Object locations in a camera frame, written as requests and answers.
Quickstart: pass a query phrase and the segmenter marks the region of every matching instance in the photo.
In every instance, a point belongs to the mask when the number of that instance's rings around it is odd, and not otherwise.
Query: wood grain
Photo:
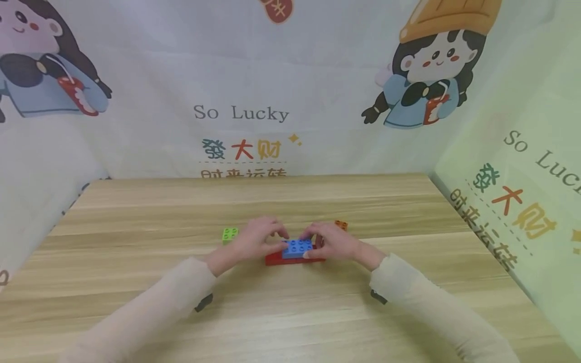
[[[54,362],[83,331],[222,230],[277,215],[297,236],[342,220],[486,318],[522,362],[577,362],[555,329],[421,174],[108,180],[91,184],[0,294],[0,363]],[[457,362],[424,324],[371,298],[350,262],[265,267],[220,278],[214,302],[135,362]]]

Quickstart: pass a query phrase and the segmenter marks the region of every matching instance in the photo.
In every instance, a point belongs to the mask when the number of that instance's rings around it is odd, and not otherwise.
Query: red lego brick
[[[340,229],[344,230],[345,232],[347,232],[347,222],[343,222],[343,221],[335,221],[335,224],[337,226],[339,226]]]
[[[266,266],[309,264],[323,261],[325,261],[324,258],[282,258],[282,251],[269,254],[264,258],[264,264]]]

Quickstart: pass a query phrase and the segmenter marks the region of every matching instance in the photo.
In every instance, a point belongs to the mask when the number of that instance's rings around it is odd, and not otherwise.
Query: yellow hat
[[[400,43],[459,29],[488,35],[501,3],[502,0],[420,0],[401,29]]]

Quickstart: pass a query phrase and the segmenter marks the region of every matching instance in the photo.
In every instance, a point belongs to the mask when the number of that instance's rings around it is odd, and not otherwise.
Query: hand
[[[284,239],[290,238],[285,226],[276,217],[260,217],[249,221],[230,244],[214,250],[206,257],[208,269],[218,277],[241,261],[264,257],[287,248],[285,242],[266,243],[268,236],[274,236],[275,233]]]
[[[264,257],[288,247],[286,242],[266,243],[268,236],[275,233],[284,239],[290,238],[285,226],[276,217],[260,217],[248,222],[229,246],[241,261]]]
[[[361,113],[361,116],[365,117],[365,120],[363,120],[364,124],[372,124],[377,121],[379,113],[375,110],[374,107],[369,107]]]
[[[354,260],[373,271],[386,256],[384,252],[356,239],[333,223],[315,222],[304,230],[299,239],[311,239],[314,235],[317,236],[317,249],[305,252],[304,258]]]

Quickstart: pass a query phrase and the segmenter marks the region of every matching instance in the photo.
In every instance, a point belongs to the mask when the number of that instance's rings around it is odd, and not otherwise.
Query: blue lego brick
[[[313,249],[313,243],[306,240],[288,240],[289,247],[282,251],[282,258],[301,258],[306,251]]]

